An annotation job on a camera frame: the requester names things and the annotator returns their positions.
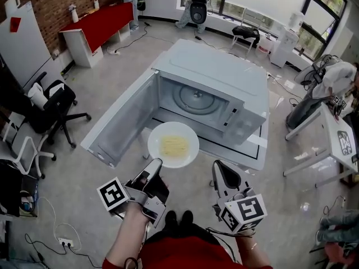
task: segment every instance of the food on plate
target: food on plate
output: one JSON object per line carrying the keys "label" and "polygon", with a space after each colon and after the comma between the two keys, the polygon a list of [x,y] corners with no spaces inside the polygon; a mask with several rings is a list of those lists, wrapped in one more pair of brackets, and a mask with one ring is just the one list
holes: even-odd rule
{"label": "food on plate", "polygon": [[184,157],[188,151],[188,140],[180,136],[164,136],[161,138],[160,153],[169,157]]}

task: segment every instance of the human hand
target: human hand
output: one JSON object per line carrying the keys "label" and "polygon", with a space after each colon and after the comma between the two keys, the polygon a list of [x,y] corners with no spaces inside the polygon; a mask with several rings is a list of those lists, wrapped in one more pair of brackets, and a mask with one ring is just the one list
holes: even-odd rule
{"label": "human hand", "polygon": [[125,219],[146,224],[150,219],[142,213],[142,206],[137,202],[129,202],[126,208]]}

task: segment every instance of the white microwave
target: white microwave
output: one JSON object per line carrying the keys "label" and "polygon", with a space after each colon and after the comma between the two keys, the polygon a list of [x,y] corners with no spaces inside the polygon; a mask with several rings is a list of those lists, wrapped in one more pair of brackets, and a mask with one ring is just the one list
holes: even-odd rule
{"label": "white microwave", "polygon": [[268,116],[266,71],[188,40],[163,53],[106,111],[81,145],[116,166],[150,123],[182,122],[235,149]]}

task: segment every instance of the microwave door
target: microwave door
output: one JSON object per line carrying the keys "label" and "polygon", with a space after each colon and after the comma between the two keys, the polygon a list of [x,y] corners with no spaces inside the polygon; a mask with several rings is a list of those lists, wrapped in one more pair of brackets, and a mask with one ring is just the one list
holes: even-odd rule
{"label": "microwave door", "polygon": [[81,146],[115,167],[158,109],[158,72],[149,69],[106,111]]}

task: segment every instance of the office chair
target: office chair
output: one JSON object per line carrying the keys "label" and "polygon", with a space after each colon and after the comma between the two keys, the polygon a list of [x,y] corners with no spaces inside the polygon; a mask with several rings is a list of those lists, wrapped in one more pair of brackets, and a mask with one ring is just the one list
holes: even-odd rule
{"label": "office chair", "polygon": [[10,142],[10,147],[7,144],[7,137],[13,121],[8,121],[8,127],[0,141],[0,160],[10,162],[13,167],[18,169],[21,174],[28,175],[30,169],[35,161],[36,171],[39,177],[45,178],[45,175],[41,173],[39,166],[40,156],[45,156],[56,161],[56,155],[51,152],[41,151],[44,141],[48,135],[41,135],[36,133],[28,123],[23,123],[19,129],[15,126],[14,129],[17,131],[14,139]]}
{"label": "office chair", "polygon": [[[46,72],[43,72],[34,83],[41,85],[41,80],[46,76]],[[32,105],[30,99],[11,87],[0,87],[0,104],[12,112],[22,114],[25,116],[26,121],[32,126],[36,133],[44,133],[51,129],[51,132],[47,138],[49,144],[54,144],[53,137],[59,128],[63,129],[68,143],[74,149],[76,144],[71,141],[68,133],[66,123],[69,120],[86,117],[87,120],[91,120],[91,116],[88,113],[71,114],[68,115],[68,111],[71,105],[76,105],[77,101],[75,93],[64,84],[64,89],[59,89],[49,97],[50,89],[62,84],[60,80],[54,81],[46,90],[44,90],[44,96],[48,99],[44,105],[44,109],[39,109],[36,105]]]}

